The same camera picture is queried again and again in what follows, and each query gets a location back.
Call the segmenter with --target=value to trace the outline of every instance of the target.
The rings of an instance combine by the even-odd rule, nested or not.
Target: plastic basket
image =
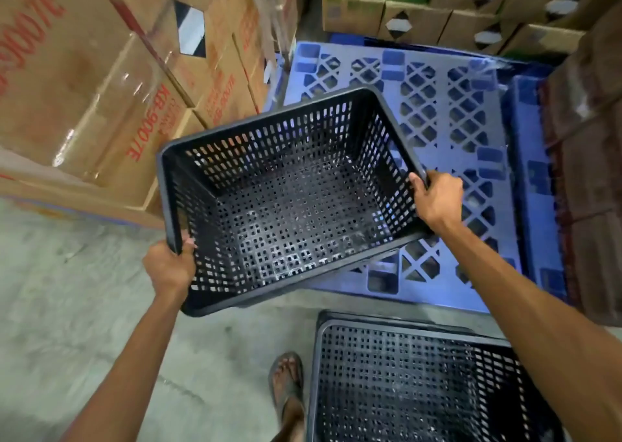
[[[323,312],[307,441],[562,441],[509,342],[469,329]]]
[[[182,311],[203,316],[291,291],[431,235],[408,172],[424,172],[373,87],[174,140],[158,157],[170,248],[195,238]]]

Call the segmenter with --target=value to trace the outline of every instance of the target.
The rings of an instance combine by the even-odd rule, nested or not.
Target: basket bottom
[[[289,165],[221,197],[244,293],[393,238],[369,186],[346,156]]]

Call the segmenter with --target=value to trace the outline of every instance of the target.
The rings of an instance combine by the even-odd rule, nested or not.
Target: flip-flop
[[[285,387],[283,392],[281,393],[281,397],[279,401],[276,400],[274,396],[274,385],[272,384],[272,380],[274,379],[274,373],[277,368],[279,368],[279,364],[282,360],[289,360],[293,358],[296,361],[296,369],[298,371],[298,377],[300,379],[300,384],[296,383],[289,372],[286,372]],[[270,372],[268,373],[268,385],[270,387],[270,394],[272,395],[272,403],[276,409],[276,415],[279,419],[279,426],[283,425],[283,410],[285,409],[285,404],[290,398],[297,398],[300,401],[300,404],[304,408],[304,402],[302,401],[302,385],[303,385],[303,373],[302,373],[302,361],[296,352],[285,352],[283,355],[277,357],[277,359],[270,367]]]

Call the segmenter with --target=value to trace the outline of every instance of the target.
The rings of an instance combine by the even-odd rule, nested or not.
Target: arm
[[[155,289],[153,303],[62,442],[136,440],[179,308],[195,274],[194,247],[186,237],[179,256],[164,241],[149,248],[143,264]]]
[[[539,289],[462,225],[462,180],[410,181],[421,218],[452,251],[575,442],[622,439],[622,343]]]

